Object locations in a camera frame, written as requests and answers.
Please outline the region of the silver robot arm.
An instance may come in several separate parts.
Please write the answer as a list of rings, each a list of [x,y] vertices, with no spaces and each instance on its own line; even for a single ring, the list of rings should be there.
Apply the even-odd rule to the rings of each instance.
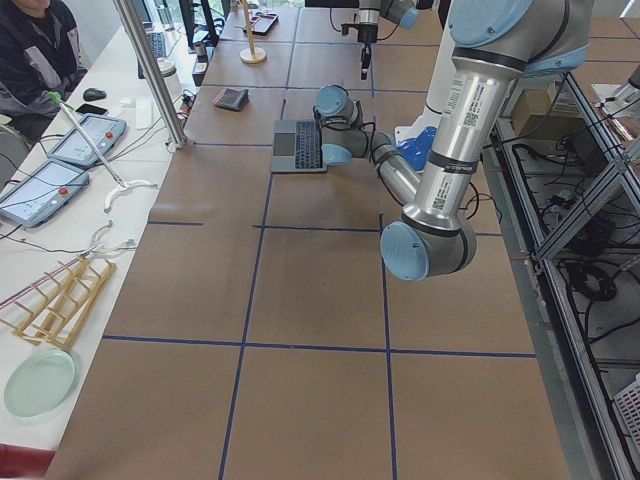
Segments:
[[[366,157],[402,203],[400,220],[381,234],[387,269],[420,281],[465,268],[475,233],[459,208],[509,85],[521,76],[569,72],[586,59],[590,1],[454,1],[440,53],[453,68],[422,171],[390,135],[363,131],[359,102],[339,85],[316,96],[314,117],[328,165]]]
[[[400,0],[360,0],[351,23],[341,25],[341,35],[347,36],[351,29],[357,32],[357,41],[362,44],[360,56],[360,78],[366,80],[371,66],[372,45],[379,41],[380,19],[386,19],[396,26],[410,30],[418,17],[414,1]]]

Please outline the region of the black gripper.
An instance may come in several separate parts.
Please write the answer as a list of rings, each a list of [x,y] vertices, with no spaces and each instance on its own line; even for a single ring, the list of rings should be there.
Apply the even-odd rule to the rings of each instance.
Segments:
[[[342,23],[341,35],[347,36],[349,31],[353,29],[357,31],[357,41],[363,43],[361,50],[361,67],[360,79],[368,78],[371,65],[371,45],[378,41],[378,24],[377,23]]]

